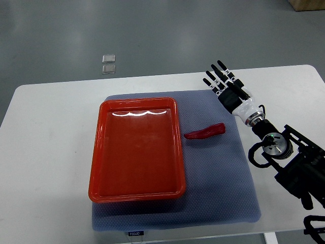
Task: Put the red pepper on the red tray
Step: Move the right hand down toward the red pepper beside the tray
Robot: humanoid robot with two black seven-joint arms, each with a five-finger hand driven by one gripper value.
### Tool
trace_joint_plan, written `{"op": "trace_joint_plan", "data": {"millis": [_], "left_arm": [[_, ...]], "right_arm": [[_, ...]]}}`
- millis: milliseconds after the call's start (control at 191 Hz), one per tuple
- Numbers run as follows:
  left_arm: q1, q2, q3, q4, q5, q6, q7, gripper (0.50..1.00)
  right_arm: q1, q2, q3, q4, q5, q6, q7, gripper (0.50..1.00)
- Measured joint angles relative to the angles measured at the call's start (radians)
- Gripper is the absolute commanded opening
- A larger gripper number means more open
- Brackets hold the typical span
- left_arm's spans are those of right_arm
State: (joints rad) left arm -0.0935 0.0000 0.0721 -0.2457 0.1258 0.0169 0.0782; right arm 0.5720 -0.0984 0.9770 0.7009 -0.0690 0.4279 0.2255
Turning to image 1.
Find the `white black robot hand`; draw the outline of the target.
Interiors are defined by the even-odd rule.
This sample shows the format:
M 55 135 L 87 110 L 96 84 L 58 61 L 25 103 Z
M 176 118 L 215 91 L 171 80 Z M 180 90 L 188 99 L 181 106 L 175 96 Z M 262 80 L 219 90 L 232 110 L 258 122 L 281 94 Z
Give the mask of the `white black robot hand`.
M 246 126 L 255 126 L 262 120 L 262 110 L 255 105 L 254 98 L 243 89 L 244 84 L 241 80 L 235 80 L 234 74 L 221 60 L 217 63 L 227 76 L 216 65 L 211 64 L 216 77 L 210 71 L 206 71 L 206 74 L 215 86 L 206 78 L 203 78 L 203 82 L 218 96 L 218 100 L 230 114 L 239 117 Z M 228 79 L 233 81 L 233 91 L 226 88 Z

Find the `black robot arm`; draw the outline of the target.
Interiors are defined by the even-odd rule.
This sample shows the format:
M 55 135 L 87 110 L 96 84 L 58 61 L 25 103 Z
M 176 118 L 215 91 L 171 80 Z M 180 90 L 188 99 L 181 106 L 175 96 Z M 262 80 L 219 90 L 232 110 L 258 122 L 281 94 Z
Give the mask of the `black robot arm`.
M 249 162 L 257 168 L 273 167 L 276 181 L 300 199 L 304 209 L 312 210 L 314 199 L 324 205 L 324 149 L 289 125 L 278 131 L 266 119 L 264 105 L 256 106 L 242 81 L 222 61 L 217 63 L 203 81 L 223 107 L 260 139 L 248 151 Z

